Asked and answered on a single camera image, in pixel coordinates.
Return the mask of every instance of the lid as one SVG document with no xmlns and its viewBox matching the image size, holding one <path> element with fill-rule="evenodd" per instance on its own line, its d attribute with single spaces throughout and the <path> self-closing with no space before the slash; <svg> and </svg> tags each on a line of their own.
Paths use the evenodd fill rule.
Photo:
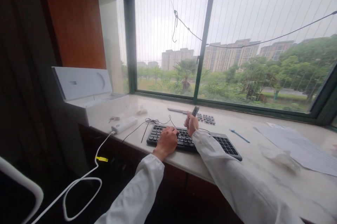
<svg viewBox="0 0 337 224">
<path fill-rule="evenodd" d="M 52 68 L 65 100 L 112 92 L 107 70 L 71 67 Z"/>
</svg>

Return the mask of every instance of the desk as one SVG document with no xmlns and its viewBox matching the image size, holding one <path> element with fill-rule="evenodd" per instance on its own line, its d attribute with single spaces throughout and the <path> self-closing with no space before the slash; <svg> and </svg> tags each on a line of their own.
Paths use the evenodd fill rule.
<svg viewBox="0 0 337 224">
<path fill-rule="evenodd" d="M 138 116 L 137 111 L 143 105 L 148 114 Z M 130 95 L 130 109 L 125 111 L 122 116 L 135 116 L 138 118 L 136 125 L 126 131 L 116 134 L 113 137 L 122 141 L 129 133 L 139 126 L 146 118 L 158 119 L 165 123 L 171 115 L 176 127 L 183 127 L 186 115 L 172 112 L 167 108 L 192 111 L 194 106 L 191 104 L 179 103 L 168 100 L 160 100 L 139 95 Z M 299 133 L 321 146 L 327 152 L 332 144 L 337 144 L 337 134 L 319 126 L 268 118 L 211 107 L 200 107 L 199 113 L 214 116 L 216 125 L 199 122 L 199 127 L 211 132 L 226 134 L 236 149 L 241 154 L 241 162 L 245 168 L 260 181 L 263 181 L 279 198 L 286 202 L 300 217 L 314 223 L 332 224 L 337 223 L 337 177 L 326 174 L 301 169 L 300 174 L 295 175 L 285 167 L 278 166 L 264 158 L 260 152 L 259 145 L 269 149 L 276 149 L 267 138 L 256 131 L 255 126 L 267 126 L 266 122 L 289 126 L 296 129 Z M 108 134 L 111 132 L 111 123 L 102 121 L 92 128 Z M 146 144 L 152 124 L 145 132 L 143 142 L 141 138 L 144 134 L 146 123 L 131 134 L 124 144 L 137 149 L 145 154 L 153 151 L 153 147 Z M 242 136 L 246 137 L 251 143 L 248 144 L 243 139 L 230 132 L 235 129 Z M 214 181 L 204 165 L 201 157 L 195 153 L 176 151 L 169 156 L 166 163 L 188 172 L 196 177 L 214 184 Z"/>
</svg>

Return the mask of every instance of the keyboard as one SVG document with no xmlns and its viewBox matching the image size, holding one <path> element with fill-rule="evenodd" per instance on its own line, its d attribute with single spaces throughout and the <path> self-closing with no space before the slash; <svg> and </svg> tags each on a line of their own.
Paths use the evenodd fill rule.
<svg viewBox="0 0 337 224">
<path fill-rule="evenodd" d="M 164 128 L 166 128 L 166 126 L 164 125 L 163 126 L 154 125 L 150 135 L 146 140 L 147 144 L 156 146 L 160 134 Z M 197 153 L 198 152 L 197 148 L 193 144 L 191 137 L 189 137 L 187 130 L 179 127 L 177 127 L 176 129 L 179 131 L 179 134 L 177 135 L 178 138 L 177 149 Z M 230 156 L 238 159 L 239 161 L 242 161 L 242 157 L 240 156 L 236 148 L 233 146 L 233 144 L 230 142 L 230 140 L 225 134 L 219 133 L 208 133 L 208 134 L 218 141 L 218 143 L 221 145 L 222 149 L 225 151 L 226 154 L 229 154 Z"/>
</svg>

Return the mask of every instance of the white shirt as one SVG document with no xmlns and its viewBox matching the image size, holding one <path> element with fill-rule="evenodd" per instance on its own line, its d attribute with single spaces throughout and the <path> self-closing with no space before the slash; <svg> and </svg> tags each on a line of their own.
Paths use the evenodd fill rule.
<svg viewBox="0 0 337 224">
<path fill-rule="evenodd" d="M 197 130 L 192 140 L 215 184 L 245 224 L 303 224 L 265 183 L 258 181 L 237 159 L 227 155 L 212 136 Z M 152 154 L 146 156 L 139 163 L 134 178 L 95 223 L 144 223 L 163 174 L 163 163 Z"/>
</svg>

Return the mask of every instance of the blue pen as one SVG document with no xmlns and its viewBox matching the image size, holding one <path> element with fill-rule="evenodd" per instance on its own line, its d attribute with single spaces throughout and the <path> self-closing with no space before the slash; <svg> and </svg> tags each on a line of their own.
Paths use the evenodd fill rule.
<svg viewBox="0 0 337 224">
<path fill-rule="evenodd" d="M 234 134 L 236 134 L 237 136 L 240 136 L 242 139 L 244 139 L 246 142 L 250 143 L 250 141 L 248 141 L 247 139 L 245 139 L 243 136 L 239 135 L 234 129 L 230 129 L 229 131 L 232 131 Z"/>
</svg>

